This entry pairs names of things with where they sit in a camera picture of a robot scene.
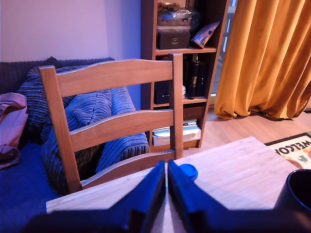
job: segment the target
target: white wall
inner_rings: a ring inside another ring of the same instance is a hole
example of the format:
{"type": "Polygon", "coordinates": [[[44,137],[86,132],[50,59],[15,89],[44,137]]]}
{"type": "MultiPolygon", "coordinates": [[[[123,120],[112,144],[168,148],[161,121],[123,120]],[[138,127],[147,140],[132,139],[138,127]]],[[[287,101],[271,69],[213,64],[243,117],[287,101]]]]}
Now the white wall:
{"type": "MultiPolygon", "coordinates": [[[[0,0],[1,61],[140,58],[140,0],[0,0]]],[[[140,109],[140,85],[128,87],[140,109]]]]}

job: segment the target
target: orange curtain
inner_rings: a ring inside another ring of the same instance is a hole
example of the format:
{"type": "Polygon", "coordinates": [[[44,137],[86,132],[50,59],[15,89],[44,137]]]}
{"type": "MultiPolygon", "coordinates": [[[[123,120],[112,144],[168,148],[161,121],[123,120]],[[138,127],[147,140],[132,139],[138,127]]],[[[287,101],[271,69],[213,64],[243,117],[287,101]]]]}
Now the orange curtain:
{"type": "Polygon", "coordinates": [[[215,114],[297,117],[311,96],[310,56],[311,0],[239,0],[215,114]]]}

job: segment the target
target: blue cap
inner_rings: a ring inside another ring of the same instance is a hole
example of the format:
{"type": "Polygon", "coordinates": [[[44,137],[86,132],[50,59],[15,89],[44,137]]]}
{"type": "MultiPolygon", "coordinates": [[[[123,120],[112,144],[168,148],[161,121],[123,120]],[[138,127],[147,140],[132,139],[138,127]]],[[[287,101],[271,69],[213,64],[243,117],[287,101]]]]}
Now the blue cap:
{"type": "Polygon", "coordinates": [[[191,180],[194,181],[196,178],[198,178],[199,173],[195,166],[191,164],[182,164],[179,167],[191,180]]]}

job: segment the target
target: black mug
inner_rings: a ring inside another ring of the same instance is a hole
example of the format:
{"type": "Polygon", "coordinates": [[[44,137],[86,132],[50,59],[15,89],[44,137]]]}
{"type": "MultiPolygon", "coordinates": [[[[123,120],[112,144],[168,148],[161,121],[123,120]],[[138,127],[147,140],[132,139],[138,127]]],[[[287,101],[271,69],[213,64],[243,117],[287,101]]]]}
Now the black mug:
{"type": "Polygon", "coordinates": [[[311,217],[311,170],[300,169],[288,175],[274,209],[303,212],[311,217]]]}

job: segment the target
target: chair backrest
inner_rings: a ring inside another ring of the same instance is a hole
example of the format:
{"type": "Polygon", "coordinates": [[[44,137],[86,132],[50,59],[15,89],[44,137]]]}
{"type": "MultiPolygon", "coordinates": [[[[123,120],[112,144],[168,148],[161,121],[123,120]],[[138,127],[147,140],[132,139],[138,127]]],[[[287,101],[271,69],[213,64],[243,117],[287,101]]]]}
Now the chair backrest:
{"type": "Polygon", "coordinates": [[[182,54],[170,54],[170,59],[112,61],[60,74],[54,66],[39,67],[71,193],[82,189],[74,152],[91,146],[170,126],[171,149],[175,158],[183,156],[182,54]],[[169,81],[170,109],[119,114],[69,131],[62,97],[165,80],[169,81]]]}

